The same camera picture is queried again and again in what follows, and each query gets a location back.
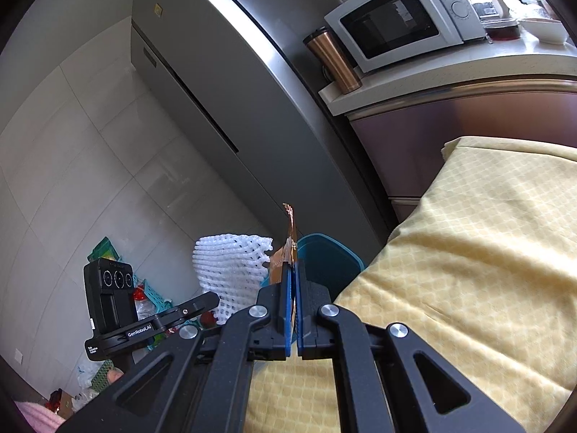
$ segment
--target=label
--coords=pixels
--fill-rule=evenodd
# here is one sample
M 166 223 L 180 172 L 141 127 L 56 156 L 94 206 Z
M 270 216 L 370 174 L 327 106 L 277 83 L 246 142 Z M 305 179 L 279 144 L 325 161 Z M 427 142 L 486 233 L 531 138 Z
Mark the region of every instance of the label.
M 124 268 L 126 267 L 126 264 L 122 264 L 121 262 L 115 262 L 114 260 L 109 260 L 109 261 L 107 262 L 107 264 L 108 264 L 109 266 L 111 266 L 111 267 L 114 267 L 114 268 L 122 268 L 122 269 L 124 269 Z
M 152 324 L 145 325 L 144 327 L 141 327 L 141 328 L 139 328 L 133 332 L 126 332 L 126 336 L 128 338 L 134 337 L 135 335 L 142 334 L 143 332 L 146 332 L 147 330 L 152 330 Z

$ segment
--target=stainless steel refrigerator door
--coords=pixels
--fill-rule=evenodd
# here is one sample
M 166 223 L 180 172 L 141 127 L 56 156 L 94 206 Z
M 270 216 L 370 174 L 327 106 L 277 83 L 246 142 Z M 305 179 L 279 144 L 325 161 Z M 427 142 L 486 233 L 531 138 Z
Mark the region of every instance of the stainless steel refrigerator door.
M 134 0 L 133 26 L 238 149 L 238 159 L 277 205 L 293 205 L 302 234 L 331 235 L 370 262 L 386 239 L 387 233 L 379 232 L 384 224 L 369 221 L 345 179 L 347 153 L 322 111 L 235 2 Z M 226 165 L 215 167 L 225 176 Z M 257 217 L 264 213 L 251 208 Z
M 278 243 L 284 242 L 287 232 L 284 210 L 246 169 L 211 119 L 194 103 L 186 89 L 174 79 L 134 28 L 131 33 L 131 59 L 138 73 L 161 99 L 165 109 L 185 135 L 194 142 L 198 151 L 210 160 L 213 168 L 220 171 L 221 177 L 235 190 L 246 206 L 260 211 L 259 218 L 272 232 L 272 237 L 276 238 Z

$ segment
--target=yellow tablecloth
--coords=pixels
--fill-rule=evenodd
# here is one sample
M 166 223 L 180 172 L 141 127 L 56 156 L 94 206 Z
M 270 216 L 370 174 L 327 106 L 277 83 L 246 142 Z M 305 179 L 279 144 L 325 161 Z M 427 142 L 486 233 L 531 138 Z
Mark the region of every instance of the yellow tablecloth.
M 542 433 L 577 384 L 577 150 L 463 137 L 443 154 L 419 207 L 336 303 L 407 323 Z M 330 361 L 293 355 L 253 378 L 245 432 L 293 431 L 340 431 Z

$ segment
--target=wall tile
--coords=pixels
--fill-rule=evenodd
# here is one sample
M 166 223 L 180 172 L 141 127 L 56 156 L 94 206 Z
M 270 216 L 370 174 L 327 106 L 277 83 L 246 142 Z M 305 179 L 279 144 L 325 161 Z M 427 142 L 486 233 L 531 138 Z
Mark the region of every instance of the wall tile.
M 100 137 L 79 154 L 46 196 L 31 223 L 50 255 L 65 266 L 88 230 L 130 179 Z
M 0 245 L 0 262 L 2 262 L 0 267 L 0 314 L 12 264 L 27 229 L 28 224 L 0 171 L 0 242 L 2 243 Z
M 20 375 L 27 368 L 36 330 L 61 273 L 62 268 L 28 229 L 12 265 L 0 318 L 0 347 L 6 361 L 14 367 L 15 348 L 24 355 L 22 366 L 14 368 Z
M 78 96 L 98 72 L 130 49 L 131 17 L 127 17 L 90 39 L 60 66 Z
M 164 298 L 180 304 L 192 298 L 200 284 L 192 268 L 193 241 L 176 225 L 137 268 Z
M 170 217 L 132 179 L 90 228 L 66 271 L 84 288 L 87 256 L 104 237 L 110 239 L 122 260 L 136 269 L 173 227 Z
M 150 93 L 132 102 L 102 129 L 106 143 L 133 175 L 179 133 Z
M 0 135 L 0 166 L 7 178 L 24 160 L 46 122 L 73 96 L 60 67 L 28 96 Z
M 71 373 L 72 370 L 60 363 L 49 350 L 38 348 L 32 351 L 24 379 L 49 399 L 53 391 L 66 385 Z
M 31 359 L 35 359 L 36 352 L 41 351 L 72 370 L 78 360 L 79 349 L 91 337 L 84 285 L 74 282 L 64 272 L 42 315 Z
M 96 128 L 76 98 L 46 123 L 9 180 L 14 199 L 28 223 L 74 158 L 93 145 L 97 137 Z
M 82 347 L 82 349 L 80 350 L 80 355 L 77 357 L 77 361 L 76 364 L 74 365 L 74 368 L 72 369 L 72 372 L 70 373 L 70 377 L 68 378 L 68 381 L 66 382 L 65 387 L 63 388 L 64 391 L 66 391 L 67 393 L 69 393 L 71 396 L 75 396 L 77 394 L 79 394 L 81 388 L 78 382 L 78 364 L 80 362 L 80 360 L 82 359 L 82 357 L 86 356 L 84 351 L 84 347 Z
M 101 130 L 122 109 L 146 91 L 129 53 L 99 72 L 78 96 L 80 104 Z
M 148 162 L 136 179 L 194 241 L 226 232 L 268 235 L 182 135 Z

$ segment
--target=microwave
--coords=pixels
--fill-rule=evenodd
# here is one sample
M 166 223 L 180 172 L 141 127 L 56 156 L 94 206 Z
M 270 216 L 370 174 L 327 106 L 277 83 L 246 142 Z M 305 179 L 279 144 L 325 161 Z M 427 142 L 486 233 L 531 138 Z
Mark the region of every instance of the microwave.
M 325 20 L 365 73 L 486 37 L 469 0 L 348 0 Z

